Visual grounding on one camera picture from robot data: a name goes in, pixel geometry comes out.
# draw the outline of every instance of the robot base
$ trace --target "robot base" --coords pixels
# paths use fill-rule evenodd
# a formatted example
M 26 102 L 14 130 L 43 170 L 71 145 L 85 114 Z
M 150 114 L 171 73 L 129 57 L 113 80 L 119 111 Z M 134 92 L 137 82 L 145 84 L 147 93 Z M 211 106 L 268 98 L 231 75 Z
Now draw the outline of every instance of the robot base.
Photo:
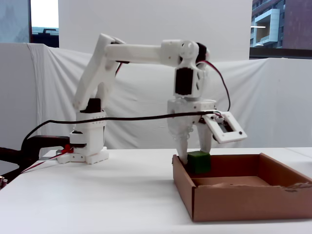
M 61 155 L 57 158 L 57 160 L 59 164 L 65 164 L 67 162 L 86 162 L 87 164 L 94 164 L 108 158 L 109 152 L 106 147 L 103 147 L 103 149 L 95 155 L 85 156 L 77 153 L 71 153 Z

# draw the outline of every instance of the red clip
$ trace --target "red clip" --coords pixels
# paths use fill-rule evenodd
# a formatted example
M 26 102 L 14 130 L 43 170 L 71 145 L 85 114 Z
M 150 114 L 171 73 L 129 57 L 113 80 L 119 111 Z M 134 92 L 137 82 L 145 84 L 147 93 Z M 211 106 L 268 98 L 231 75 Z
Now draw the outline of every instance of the red clip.
M 65 145 L 65 148 L 62 149 L 62 154 L 64 153 L 73 153 L 74 152 L 74 149 L 71 149 L 70 145 Z

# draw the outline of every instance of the table surface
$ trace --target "table surface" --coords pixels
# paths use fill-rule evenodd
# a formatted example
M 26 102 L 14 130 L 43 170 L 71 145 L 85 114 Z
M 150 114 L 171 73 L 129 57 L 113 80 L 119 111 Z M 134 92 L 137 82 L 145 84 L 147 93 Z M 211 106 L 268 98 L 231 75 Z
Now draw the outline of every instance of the table surface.
M 311 233 L 312 220 L 193 223 L 173 182 L 174 149 L 110 150 L 87 165 L 48 161 L 0 191 L 1 233 Z M 312 177 L 312 148 L 212 149 L 265 153 Z M 50 151 L 46 156 L 55 155 Z

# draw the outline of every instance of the white backdrop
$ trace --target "white backdrop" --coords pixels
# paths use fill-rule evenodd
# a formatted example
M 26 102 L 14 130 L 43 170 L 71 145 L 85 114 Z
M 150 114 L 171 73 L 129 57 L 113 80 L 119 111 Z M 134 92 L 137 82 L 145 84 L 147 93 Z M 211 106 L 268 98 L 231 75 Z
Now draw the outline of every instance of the white backdrop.
M 100 33 L 132 44 L 190 39 L 212 61 L 249 59 L 252 0 L 59 0 L 59 46 L 93 53 Z
M 47 119 L 74 120 L 72 99 L 90 54 L 30 45 L 34 56 L 38 123 Z M 248 138 L 215 147 L 308 147 L 312 141 L 311 60 L 260 59 L 217 62 L 232 100 L 231 112 Z M 108 107 L 111 117 L 140 117 L 165 114 L 173 96 L 174 69 L 161 65 L 124 65 L 115 82 Z M 219 76 L 211 71 L 205 98 L 218 101 L 226 110 L 227 98 Z M 50 124 L 42 134 L 68 135 L 71 126 Z M 190 148 L 198 148 L 191 135 Z M 105 128 L 106 146 L 111 149 L 174 148 L 166 120 L 113 122 Z
M 19 150 L 37 125 L 34 65 L 26 44 L 0 43 L 0 147 Z

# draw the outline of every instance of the window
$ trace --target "window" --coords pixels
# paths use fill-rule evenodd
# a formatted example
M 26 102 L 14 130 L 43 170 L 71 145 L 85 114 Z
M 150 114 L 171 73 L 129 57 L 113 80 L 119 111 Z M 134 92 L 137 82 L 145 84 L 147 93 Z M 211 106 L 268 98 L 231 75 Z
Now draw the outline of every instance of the window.
M 29 42 L 29 0 L 0 0 L 0 42 Z
M 31 0 L 32 43 L 59 46 L 58 0 Z
M 250 56 L 312 59 L 311 2 L 312 0 L 259 0 L 254 3 L 255 9 L 264 4 L 266 8 L 252 15 L 252 25 L 262 27 L 251 29 Z M 259 41 L 262 41 L 263 46 L 253 47 Z

